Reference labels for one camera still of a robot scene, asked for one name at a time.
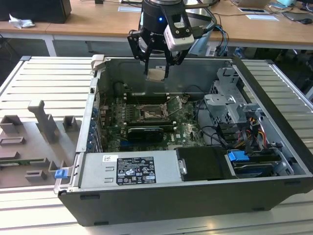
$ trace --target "wooden desk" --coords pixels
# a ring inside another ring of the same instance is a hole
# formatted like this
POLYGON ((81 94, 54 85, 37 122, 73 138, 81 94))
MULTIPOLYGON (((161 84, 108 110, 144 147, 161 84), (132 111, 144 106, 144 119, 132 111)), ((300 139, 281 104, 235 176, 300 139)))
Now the wooden desk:
MULTIPOLYGON (((34 28, 17 29, 0 22, 0 33, 11 38, 36 38, 46 42, 50 56, 56 56, 53 40, 126 42, 130 29, 137 29, 140 13, 118 12, 120 4, 71 0, 72 13, 65 24, 36 23, 34 28)), ((212 7, 213 13, 244 14, 229 0, 212 7)), ((221 16, 223 28, 229 34, 229 46, 313 49, 313 24, 292 22, 284 16, 279 21, 250 20, 247 16, 221 16)), ((210 37, 211 46, 221 40, 219 32, 210 37)))
MULTIPOLYGON (((92 35, 126 37, 130 29, 137 29, 140 13, 118 12, 119 4, 107 2, 95 5, 93 1, 72 0, 72 14, 66 24, 50 24, 48 34, 92 35)), ((244 14, 229 0, 221 0, 212 7, 213 13, 244 14)), ((279 21, 250 20, 247 16, 221 16, 222 25, 230 42, 313 45, 313 24, 292 22, 284 16, 279 21)), ((213 32, 212 41, 221 34, 213 32)))

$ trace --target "open computer chassis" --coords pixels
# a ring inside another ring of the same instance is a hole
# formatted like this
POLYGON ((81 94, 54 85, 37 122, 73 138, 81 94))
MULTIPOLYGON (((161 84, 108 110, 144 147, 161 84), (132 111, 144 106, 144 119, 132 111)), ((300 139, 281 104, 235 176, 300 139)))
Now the open computer chassis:
POLYGON ((79 224, 266 211, 313 188, 312 153, 260 85, 279 78, 271 64, 187 58, 156 81, 163 60, 148 76, 129 57, 95 61, 74 164, 55 185, 79 224))

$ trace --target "blue tab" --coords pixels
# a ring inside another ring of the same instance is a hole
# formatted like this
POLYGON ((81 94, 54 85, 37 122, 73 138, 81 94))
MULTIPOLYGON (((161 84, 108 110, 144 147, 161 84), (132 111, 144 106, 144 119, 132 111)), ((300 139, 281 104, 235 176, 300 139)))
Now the blue tab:
POLYGON ((67 179, 68 169, 56 170, 54 178, 56 179, 67 179))
POLYGON ((231 151, 228 154, 231 161, 249 161, 250 158, 245 154, 244 151, 231 151))

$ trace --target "black box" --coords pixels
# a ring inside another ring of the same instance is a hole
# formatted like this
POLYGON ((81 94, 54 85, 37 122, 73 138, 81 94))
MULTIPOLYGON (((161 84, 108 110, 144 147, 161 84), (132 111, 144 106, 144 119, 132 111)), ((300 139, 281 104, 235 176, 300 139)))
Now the black box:
POLYGON ((65 23, 72 8, 69 0, 0 0, 0 21, 11 16, 36 22, 65 23))

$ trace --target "power supply label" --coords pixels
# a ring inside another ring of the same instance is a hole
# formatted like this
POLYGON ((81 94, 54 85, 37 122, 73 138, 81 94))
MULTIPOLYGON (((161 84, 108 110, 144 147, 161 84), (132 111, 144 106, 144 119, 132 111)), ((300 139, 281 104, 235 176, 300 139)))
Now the power supply label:
POLYGON ((116 174, 118 185, 153 184, 157 182, 153 157, 118 158, 116 174))

